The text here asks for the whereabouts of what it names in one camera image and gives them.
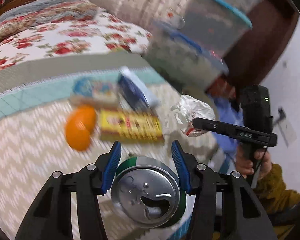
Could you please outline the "mustard sleeve forearm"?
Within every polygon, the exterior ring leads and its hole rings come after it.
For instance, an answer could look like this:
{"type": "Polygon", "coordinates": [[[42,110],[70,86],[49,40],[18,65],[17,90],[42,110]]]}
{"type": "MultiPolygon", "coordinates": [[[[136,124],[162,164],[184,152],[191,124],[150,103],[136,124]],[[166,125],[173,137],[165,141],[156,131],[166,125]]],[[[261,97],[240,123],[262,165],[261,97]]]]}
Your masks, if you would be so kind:
{"type": "Polygon", "coordinates": [[[257,182],[254,193],[269,214],[286,211],[300,202],[300,193],[287,189],[279,164],[272,164],[271,171],[257,182]]]}

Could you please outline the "person right hand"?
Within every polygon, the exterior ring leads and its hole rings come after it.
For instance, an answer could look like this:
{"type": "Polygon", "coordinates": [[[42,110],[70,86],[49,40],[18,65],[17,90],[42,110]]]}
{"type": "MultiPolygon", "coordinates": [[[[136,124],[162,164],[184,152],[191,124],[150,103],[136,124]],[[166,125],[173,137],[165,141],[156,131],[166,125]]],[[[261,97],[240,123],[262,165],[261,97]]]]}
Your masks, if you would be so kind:
{"type": "MultiPolygon", "coordinates": [[[[254,153],[254,158],[261,162],[258,175],[258,180],[261,180],[272,169],[271,156],[268,151],[265,151],[265,149],[260,149],[254,153]]],[[[248,175],[253,175],[255,172],[253,162],[249,159],[249,156],[246,156],[241,145],[237,147],[235,167],[244,178],[248,175]]]]}

